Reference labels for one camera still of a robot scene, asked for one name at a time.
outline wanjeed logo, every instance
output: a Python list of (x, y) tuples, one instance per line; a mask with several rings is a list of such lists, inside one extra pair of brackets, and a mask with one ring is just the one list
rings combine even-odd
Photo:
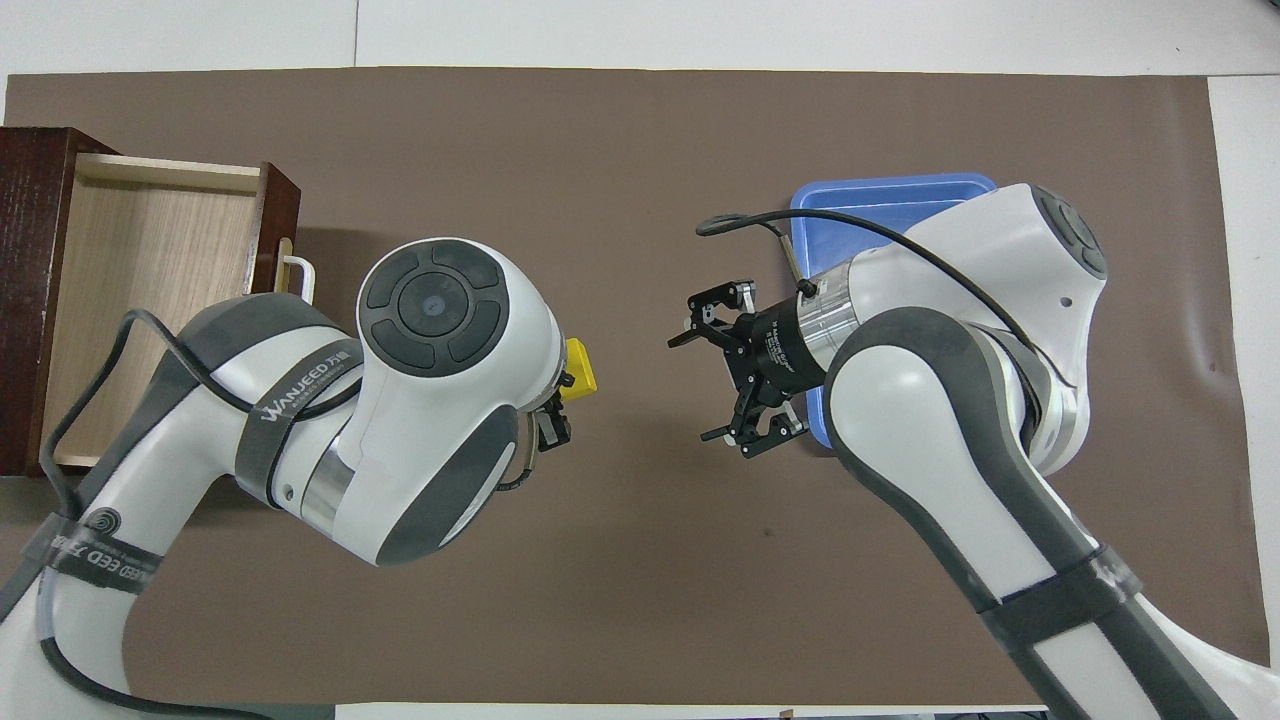
[(776, 365), (781, 365), (787, 370), (795, 373), (796, 369), (791, 366), (791, 360), (787, 359), (787, 354), (782, 350), (782, 332), (778, 329), (778, 322), (773, 320), (769, 325), (768, 333), (764, 336), (764, 348), (769, 354), (769, 360), (773, 360)]
[(305, 407), (308, 402), (311, 402), (311, 398), (315, 397), (316, 393), (329, 387), (329, 383), (316, 384), (316, 380), (325, 378), (325, 375), (333, 373), (338, 368), (342, 368), (347, 360), (351, 360), (351, 354), (344, 350), (339, 350), (315, 368), (307, 370), (307, 374), (302, 375), (298, 382), (293, 383), (293, 387), (284, 391), (284, 395), (276, 397), (268, 405), (257, 407), (261, 413), (261, 419), (268, 423), (274, 423), (284, 415), (285, 411)]

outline black button panel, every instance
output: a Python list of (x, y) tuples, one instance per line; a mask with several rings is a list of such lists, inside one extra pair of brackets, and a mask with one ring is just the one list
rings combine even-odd
[(436, 265), (453, 268), (462, 273), (471, 287), (483, 290), (498, 284), (498, 264), (488, 255), (479, 252), (470, 245), (439, 243), (431, 249), (431, 260)]
[(389, 305), (396, 283), (415, 269), (417, 269), (417, 255), (412, 252), (388, 258), (383, 266), (378, 268), (378, 273), (369, 279), (369, 299), (366, 300), (369, 306), (385, 307)]
[(401, 291), (401, 320), (417, 334), (439, 337), (462, 324), (471, 301), (462, 283), (444, 273), (417, 275)]
[(402, 247), (366, 283), (357, 320), (372, 351), (416, 377), (480, 363), (507, 327), (502, 266), (479, 247), (438, 240)]
[(498, 316), (502, 307), (493, 300), (484, 300), (476, 305), (476, 313), (471, 318), (467, 329), (454, 336), (449, 341), (449, 356), (458, 363), (465, 363), (484, 347), (493, 337), (493, 331), (498, 329)]
[(372, 334), (378, 346), (401, 363), (424, 370), (430, 370), (435, 366), (435, 347), (425, 342), (417, 342), (402, 333), (396, 327), (396, 323), (380, 320), (374, 325)]
[(1098, 238), (1085, 224), (1080, 213), (1070, 202), (1043, 187), (1030, 186), (1036, 204), (1039, 206), (1041, 217), (1048, 224), (1053, 234), (1062, 243), (1062, 247), (1084, 268), (1091, 275), (1106, 279), (1107, 259), (1098, 247)]

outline circular control button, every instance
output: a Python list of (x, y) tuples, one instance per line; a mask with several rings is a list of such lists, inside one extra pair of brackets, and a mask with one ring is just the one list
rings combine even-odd
[(1083, 242), (1085, 247), (1100, 250), (1098, 240), (1093, 237), (1093, 231), (1091, 231), (1089, 225), (1084, 223), (1084, 218), (1075, 211), (1075, 208), (1070, 208), (1069, 213), (1062, 213), (1062, 217), (1066, 218), (1066, 223), (1071, 225), (1071, 229), (1080, 237), (1080, 242)]
[(1085, 265), (1097, 270), (1098, 274), (1105, 275), (1107, 273), (1107, 259), (1102, 255), (1102, 252), (1092, 247), (1084, 249), (1084, 252), (1080, 254), (1080, 260), (1083, 260)]
[(1071, 224), (1070, 214), (1074, 211), (1066, 202), (1059, 201), (1057, 206), (1053, 208), (1057, 213), (1051, 213), (1056, 215), (1053, 219), (1057, 220), (1059, 234), (1068, 245), (1075, 246), (1080, 242), (1080, 233), (1075, 232), (1075, 225)]
[(462, 324), (470, 305), (462, 283), (444, 273), (425, 273), (404, 284), (397, 307), (408, 329), (439, 337)]
[(502, 270), (489, 255), (465, 242), (444, 241), (431, 249), (431, 261), (462, 273), (471, 287), (484, 290), (502, 281)]
[(412, 252), (401, 251), (388, 258), (378, 273), (369, 281), (366, 302), (370, 307), (387, 307), (392, 302), (392, 292), (401, 278), (417, 269), (417, 258)]
[(476, 313), (471, 319), (471, 324), (449, 340), (449, 356), (457, 363), (470, 360), (493, 337), (494, 331), (498, 329), (498, 318), (500, 316), (500, 304), (493, 300), (481, 300), (476, 305)]
[(425, 341), (407, 337), (396, 327), (396, 323), (381, 320), (372, 327), (371, 334), (376, 342), (375, 347), (381, 348), (401, 363), (424, 370), (435, 366), (435, 348)]

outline gray strap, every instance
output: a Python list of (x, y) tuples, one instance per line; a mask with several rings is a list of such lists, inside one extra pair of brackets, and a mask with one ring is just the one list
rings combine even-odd
[(360, 341), (337, 340), (303, 357), (262, 395), (244, 419), (236, 448), (236, 482), (246, 492), (279, 507), (271, 500), (271, 477), (298, 413), (362, 363)]
[(133, 594), (146, 589), (164, 560), (56, 512), (27, 541), (22, 555), (100, 588)]
[(1028, 648), (1097, 621), (1142, 592), (1142, 580), (1110, 547), (1001, 600), (978, 616), (1005, 652)]

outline black cable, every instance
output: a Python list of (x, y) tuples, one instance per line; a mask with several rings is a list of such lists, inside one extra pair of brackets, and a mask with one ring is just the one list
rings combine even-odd
[[(701, 228), (701, 227), (705, 227), (708, 224), (719, 224), (719, 223), (727, 223), (727, 222), (731, 222), (731, 220), (741, 220), (741, 219), (744, 219), (748, 215), (742, 215), (741, 213), (733, 213), (733, 214), (730, 214), (730, 215), (716, 215), (714, 218), (708, 218), (708, 219), (703, 220), (701, 224), (699, 224), (698, 227)], [(787, 265), (788, 265), (788, 268), (791, 270), (791, 274), (792, 274), (792, 277), (795, 277), (796, 290), (799, 290), (801, 293), (804, 293), (805, 297), (813, 297), (814, 295), (818, 295), (818, 286), (813, 284), (813, 281), (810, 281), (809, 278), (806, 278), (803, 274), (800, 274), (800, 266), (796, 263), (796, 258), (795, 258), (795, 243), (791, 242), (791, 238), (787, 237), (787, 234), (785, 232), (780, 231), (777, 228), (777, 225), (774, 225), (773, 223), (762, 222), (762, 223), (751, 223), (751, 224), (760, 225), (762, 228), (772, 232), (773, 236), (778, 238), (778, 243), (782, 245), (782, 252), (787, 256)]]
[[(242, 400), (230, 389), (228, 389), (225, 386), (214, 379), (212, 373), (210, 373), (209, 368), (206, 368), (205, 364), (198, 357), (196, 357), (196, 355), (191, 351), (189, 347), (187, 347), (186, 343), (174, 337), (173, 333), (169, 332), (169, 328), (166, 328), (164, 323), (160, 322), (159, 318), (156, 318), (155, 315), (152, 315), (146, 310), (141, 309), (129, 310), (128, 313), (124, 314), (124, 319), (120, 322), (120, 328), (115, 333), (115, 341), (111, 343), (111, 351), (108, 352), (106, 360), (102, 361), (102, 366), (99, 368), (97, 374), (93, 375), (93, 379), (90, 382), (88, 387), (86, 387), (84, 391), (81, 392), (79, 397), (76, 398), (76, 402), (72, 404), (72, 407), (67, 411), (65, 415), (63, 415), (63, 419), (59, 420), (58, 425), (49, 434), (49, 438), (46, 438), (45, 442), (41, 443), (40, 446), (40, 468), (45, 471), (45, 475), (49, 478), (50, 484), (54, 486), (54, 492), (58, 493), (58, 502), (60, 506), (59, 514), (63, 515), (64, 518), (78, 520), (79, 516), (83, 514), (83, 507), (79, 497), (72, 489), (70, 483), (67, 480), (67, 477), (58, 466), (58, 462), (54, 461), (54, 452), (58, 448), (58, 443), (61, 442), (63, 437), (79, 418), (81, 413), (84, 411), (84, 407), (88, 406), (90, 401), (93, 400), (93, 396), (97, 395), (97, 391), (102, 388), (102, 384), (111, 375), (111, 372), (115, 369), (115, 365), (120, 361), (120, 356), (124, 354), (124, 346), (129, 340), (129, 329), (137, 320), (142, 320), (147, 327), (155, 331), (164, 341), (165, 347), (169, 350), (169, 352), (174, 355), (178, 363), (182, 364), (182, 366), (191, 374), (191, 377), (196, 379), (196, 382), (198, 382), (206, 389), (212, 392), (219, 400), (227, 402), (228, 405), (239, 410), (241, 413), (248, 413), (253, 409), (253, 404)], [(326, 400), (325, 402), (320, 402), (317, 405), (306, 407), (305, 410), (298, 413), (298, 420), (307, 420), (311, 418), (320, 416), (343, 405), (344, 402), (355, 397), (356, 393), (358, 392), (360, 392), (360, 382), (357, 380), (352, 383), (351, 387), (338, 393), (337, 396)], [(49, 665), (64, 680), (67, 680), (68, 684), (91, 697), (95, 697), (104, 702), (109, 702), (111, 705), (116, 705), (119, 707), (127, 707), (129, 710), (137, 710), (141, 712), (186, 716), (186, 717), (228, 717), (228, 719), (238, 717), (248, 720), (271, 720), (266, 715), (261, 715), (247, 710), (157, 702), (152, 700), (131, 696), (128, 693), (122, 693), (81, 673), (79, 669), (72, 665), (72, 662), (67, 660), (67, 656), (63, 655), (63, 651), (61, 648), (58, 647), (58, 641), (54, 637), (47, 637), (41, 639), (40, 648), (45, 653), (45, 659), (49, 661)]]
[(1028, 337), (1027, 331), (1024, 331), (1021, 325), (1019, 325), (1018, 322), (1014, 320), (1012, 315), (1010, 315), (1007, 310), (1005, 310), (998, 302), (996, 302), (996, 299), (987, 295), (987, 292), (983, 291), (980, 287), (978, 287), (975, 282), (970, 281), (960, 270), (952, 268), (950, 264), (947, 264), (946, 260), (938, 258), (928, 249), (925, 249), (923, 245), (919, 245), (918, 242), (906, 237), (905, 234), (895, 229), (887, 228), (879, 223), (873, 223), (872, 220), (859, 218), (856, 215), (836, 213), (835, 210), (791, 209), (791, 210), (774, 210), (772, 213), (760, 213), (758, 215), (717, 215), (714, 218), (699, 223), (698, 228), (694, 232), (696, 232), (703, 237), (708, 237), (713, 234), (732, 232), (750, 225), (772, 227), (768, 225), (768, 223), (788, 218), (814, 218), (819, 220), (835, 220), (837, 223), (855, 225), (892, 240), (893, 242), (919, 255), (923, 260), (928, 261), (934, 268), (942, 270), (948, 278), (957, 282), (960, 287), (969, 291), (969, 293), (977, 297), (979, 302), (986, 305), (987, 309), (991, 310), (993, 315), (996, 315), (996, 318), (1000, 318), (1000, 322), (1005, 323), (1005, 327), (1009, 328), (1009, 332), (1014, 333), (1014, 337), (1016, 337), (1019, 342), (1025, 345), (1028, 348), (1032, 350), (1036, 348), (1036, 343), (1033, 343), (1030, 337)]
[[(214, 379), (209, 368), (206, 368), (205, 364), (196, 357), (186, 343), (174, 337), (173, 333), (169, 332), (169, 328), (166, 328), (159, 318), (146, 310), (129, 310), (124, 314), (124, 319), (120, 320), (120, 328), (115, 332), (115, 341), (111, 343), (111, 351), (108, 352), (106, 360), (102, 361), (102, 366), (99, 368), (97, 374), (90, 382), (88, 387), (86, 387), (79, 397), (76, 398), (76, 402), (73, 402), (67, 414), (63, 415), (63, 419), (58, 423), (54, 430), (49, 433), (49, 438), (46, 438), (40, 446), (40, 468), (45, 471), (45, 477), (47, 477), (49, 482), (54, 486), (54, 492), (58, 493), (58, 502), (60, 505), (59, 514), (65, 518), (79, 519), (83, 509), (81, 507), (79, 498), (76, 496), (74, 491), (72, 491), (70, 483), (67, 482), (67, 477), (63, 475), (58, 462), (54, 461), (54, 451), (58, 447), (58, 443), (61, 442), (63, 437), (70, 429), (72, 424), (79, 419), (84, 407), (91, 400), (93, 400), (93, 396), (97, 395), (97, 391), (102, 388), (106, 378), (110, 377), (111, 372), (115, 369), (116, 363), (120, 361), (120, 355), (124, 354), (124, 346), (129, 340), (129, 329), (137, 320), (142, 320), (143, 324), (155, 331), (156, 334), (160, 336), (160, 340), (164, 341), (169, 352), (174, 355), (178, 363), (182, 364), (191, 377), (206, 389), (212, 392), (219, 400), (227, 402), (241, 413), (248, 413), (253, 409), (252, 402), (242, 400), (225, 386)], [(298, 413), (298, 421), (324, 415), (325, 413), (346, 404), (358, 392), (360, 382), (357, 380), (337, 396), (303, 409)]]
[(79, 671), (78, 667), (72, 665), (67, 656), (63, 655), (60, 647), (58, 647), (58, 641), (54, 638), (45, 638), (40, 641), (40, 650), (45, 653), (45, 660), (49, 665), (58, 671), (59, 675), (68, 684), (70, 684), (77, 691), (109, 702), (119, 707), (127, 707), (129, 710), (137, 710), (138, 712), (151, 712), (154, 715), (173, 715), (180, 717), (243, 717), (247, 720), (271, 720), (271, 717), (253, 712), (251, 710), (234, 710), (230, 707), (206, 707), (202, 705), (178, 705), (173, 702), (160, 702), (155, 700), (146, 700), (142, 697), (132, 696), (128, 693), (122, 693), (120, 691), (109, 688), (93, 678)]
[(520, 486), (525, 484), (525, 480), (529, 479), (529, 475), (532, 474), (532, 471), (534, 471), (532, 468), (525, 468), (520, 473), (520, 477), (517, 477), (515, 480), (511, 480), (509, 483), (498, 483), (497, 486), (493, 487), (493, 489), (494, 492), (506, 492), (509, 489), (516, 489)]

